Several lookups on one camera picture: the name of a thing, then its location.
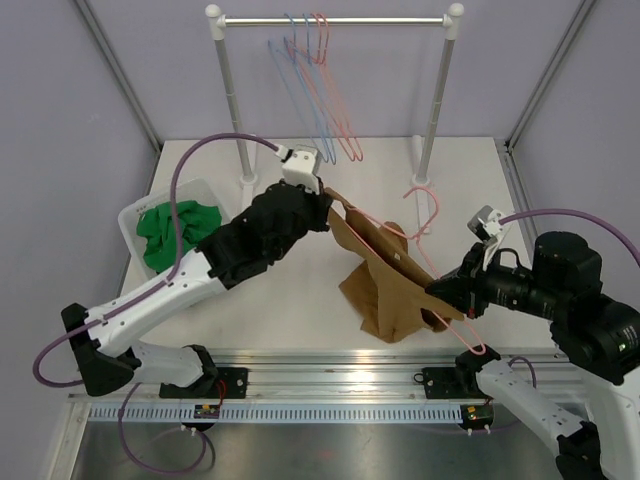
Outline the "green tank top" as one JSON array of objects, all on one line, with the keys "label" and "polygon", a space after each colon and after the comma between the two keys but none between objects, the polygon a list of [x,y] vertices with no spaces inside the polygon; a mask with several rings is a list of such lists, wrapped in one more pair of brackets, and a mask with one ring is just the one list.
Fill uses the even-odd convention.
[{"label": "green tank top", "polygon": [[[221,211],[217,206],[205,206],[195,200],[176,204],[181,235],[182,252],[194,249],[198,243],[222,225]],[[146,241],[142,256],[145,265],[160,274],[175,263],[177,242],[169,202],[147,210],[136,226],[136,234]]]}]

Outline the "white plastic laundry basket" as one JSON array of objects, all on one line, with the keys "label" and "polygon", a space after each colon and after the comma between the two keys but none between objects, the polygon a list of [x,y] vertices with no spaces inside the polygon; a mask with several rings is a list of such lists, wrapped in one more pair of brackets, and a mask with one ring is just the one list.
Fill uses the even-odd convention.
[{"label": "white plastic laundry basket", "polygon": [[[177,184],[176,204],[186,200],[195,200],[205,206],[217,206],[222,215],[221,226],[229,223],[231,220],[225,205],[220,202],[210,185],[202,178]],[[118,215],[118,224],[131,254],[131,263],[137,267],[142,277],[146,280],[150,280],[159,274],[149,269],[143,261],[142,256],[144,254],[146,241],[136,234],[136,226],[142,214],[164,202],[170,203],[169,187],[165,187],[139,199],[135,203],[125,207]]]}]

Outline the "brown tank top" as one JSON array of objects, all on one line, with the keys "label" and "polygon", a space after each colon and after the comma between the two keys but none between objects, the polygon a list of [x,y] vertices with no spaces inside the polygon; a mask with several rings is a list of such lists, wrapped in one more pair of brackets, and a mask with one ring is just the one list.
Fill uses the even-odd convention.
[{"label": "brown tank top", "polygon": [[344,208],[343,214],[329,210],[336,243],[362,259],[339,289],[361,316],[364,332],[393,344],[421,330],[442,332],[464,319],[462,312],[426,292],[434,278],[411,258],[409,238],[398,224],[371,220],[338,192],[327,193]]}]

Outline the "light blue wire hanger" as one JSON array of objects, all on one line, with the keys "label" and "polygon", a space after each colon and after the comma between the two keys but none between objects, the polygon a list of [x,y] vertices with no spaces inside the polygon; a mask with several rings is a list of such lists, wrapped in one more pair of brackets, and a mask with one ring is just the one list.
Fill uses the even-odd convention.
[{"label": "light blue wire hanger", "polygon": [[328,114],[314,100],[304,76],[303,68],[308,67],[312,74],[311,79],[314,79],[311,55],[308,49],[303,50],[298,46],[295,19],[288,13],[285,13],[284,17],[291,28],[291,34],[283,35],[281,40],[269,40],[269,55],[304,136],[320,151],[325,163],[335,165],[337,154],[334,139],[329,131]]},{"label": "light blue wire hanger", "polygon": [[290,59],[296,75],[299,77],[301,90],[309,102],[311,116],[313,117],[317,137],[324,148],[325,161],[332,165],[337,163],[337,153],[332,131],[332,120],[329,105],[327,104],[327,92],[321,79],[319,62],[320,53],[311,51],[311,21],[307,14],[302,14],[305,33],[304,44],[297,40],[297,24],[292,16],[286,14],[291,23],[292,35],[283,38],[287,56]]}]

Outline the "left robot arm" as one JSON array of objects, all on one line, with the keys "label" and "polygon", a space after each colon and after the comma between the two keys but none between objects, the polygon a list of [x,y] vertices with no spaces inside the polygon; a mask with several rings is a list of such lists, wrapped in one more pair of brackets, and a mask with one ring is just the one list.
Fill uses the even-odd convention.
[{"label": "left robot arm", "polygon": [[62,310],[86,393],[111,394],[129,384],[157,384],[163,398],[210,398],[221,375],[201,345],[153,345],[142,336],[165,320],[265,273],[309,232],[328,230],[331,197],[280,181],[167,270],[129,294],[87,309]]}]

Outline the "aluminium mounting rail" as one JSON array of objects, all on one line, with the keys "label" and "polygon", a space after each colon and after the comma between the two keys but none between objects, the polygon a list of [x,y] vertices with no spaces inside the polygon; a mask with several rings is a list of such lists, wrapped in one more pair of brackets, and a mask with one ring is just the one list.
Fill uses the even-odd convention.
[{"label": "aluminium mounting rail", "polygon": [[91,398],[74,389],[68,402],[85,418],[153,423],[458,423],[473,399],[427,396],[426,367],[449,367],[455,353],[419,351],[277,351],[215,349],[222,367],[248,374],[242,399],[162,399],[156,385]]}]

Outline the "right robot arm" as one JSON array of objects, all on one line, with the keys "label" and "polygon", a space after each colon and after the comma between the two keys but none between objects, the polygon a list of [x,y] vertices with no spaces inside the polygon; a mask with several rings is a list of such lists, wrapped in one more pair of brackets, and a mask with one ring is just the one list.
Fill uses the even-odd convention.
[{"label": "right robot arm", "polygon": [[603,294],[602,258],[579,235],[551,231],[534,246],[532,266],[485,264],[476,243],[428,294],[469,318],[490,305],[548,321],[553,342],[577,367],[591,412],[583,420],[526,383],[494,349],[456,359],[454,384],[503,404],[542,440],[565,479],[639,476],[639,313]]}]

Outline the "metal clothes rack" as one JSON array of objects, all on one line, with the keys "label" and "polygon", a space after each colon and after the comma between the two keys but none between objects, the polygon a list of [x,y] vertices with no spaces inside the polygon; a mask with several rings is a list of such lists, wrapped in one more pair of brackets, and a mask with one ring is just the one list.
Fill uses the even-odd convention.
[{"label": "metal clothes rack", "polygon": [[[281,27],[297,25],[309,26],[315,19],[309,17],[273,17],[273,18],[236,18],[229,17],[222,9],[210,4],[205,8],[211,37],[216,47],[218,63],[222,75],[232,127],[235,132],[242,132],[243,125],[235,85],[231,72],[230,60],[225,44],[226,31],[231,27]],[[441,27],[445,31],[444,45],[437,74],[436,87],[431,102],[431,112],[424,136],[416,136],[414,145],[420,148],[418,163],[414,168],[411,184],[417,187],[429,185],[428,166],[435,141],[441,105],[444,99],[446,81],[453,55],[455,41],[459,35],[464,6],[453,3],[446,13],[440,17],[320,17],[320,26],[327,29],[331,26],[431,26]]]}]

